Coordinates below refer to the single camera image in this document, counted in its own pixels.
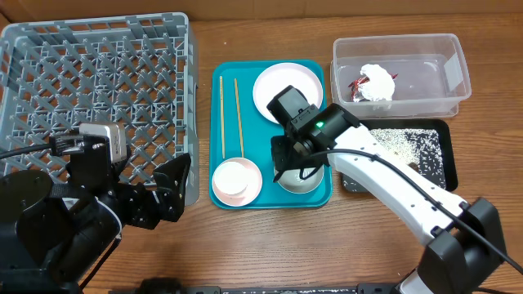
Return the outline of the white napkin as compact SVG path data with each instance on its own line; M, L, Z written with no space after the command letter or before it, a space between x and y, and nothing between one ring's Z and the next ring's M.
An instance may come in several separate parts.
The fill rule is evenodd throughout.
M368 77L370 81L360 85L359 93L367 101L392 100L396 90L394 81L396 74L388 73L380 65L366 64L360 69L360 78L365 77Z

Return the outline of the red snack wrapper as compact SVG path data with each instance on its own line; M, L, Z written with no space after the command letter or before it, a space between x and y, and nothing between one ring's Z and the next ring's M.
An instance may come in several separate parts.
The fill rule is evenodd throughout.
M361 84L367 83L369 81L370 79L368 77L357 78L349 85L349 88L351 89L351 98L354 102L359 102L361 100L367 101L367 99L359 93L359 87Z

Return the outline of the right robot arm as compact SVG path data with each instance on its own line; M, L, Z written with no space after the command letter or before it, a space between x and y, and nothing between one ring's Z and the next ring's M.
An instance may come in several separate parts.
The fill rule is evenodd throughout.
M392 210L423 245L418 266L398 283L359 284L359 293L472 293L509 262L496 207L468 203L388 152L337 104L320 110L288 86L267 105L284 134L271 140L275 179L285 172L331 167Z

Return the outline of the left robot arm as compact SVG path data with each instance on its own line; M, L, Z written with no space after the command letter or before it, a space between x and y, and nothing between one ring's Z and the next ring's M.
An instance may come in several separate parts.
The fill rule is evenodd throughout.
M83 275L118 245L126 225L154 229L176 222L185 208L191 156L154 169L156 190L119 182L121 163L103 152L74 154L69 180L43 171L1 179L1 291L79 293Z

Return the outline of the white cup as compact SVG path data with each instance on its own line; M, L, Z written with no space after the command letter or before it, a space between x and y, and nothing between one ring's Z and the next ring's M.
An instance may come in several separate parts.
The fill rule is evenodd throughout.
M214 172L213 182L223 194L235 196L247 187L246 168L238 162L223 162Z

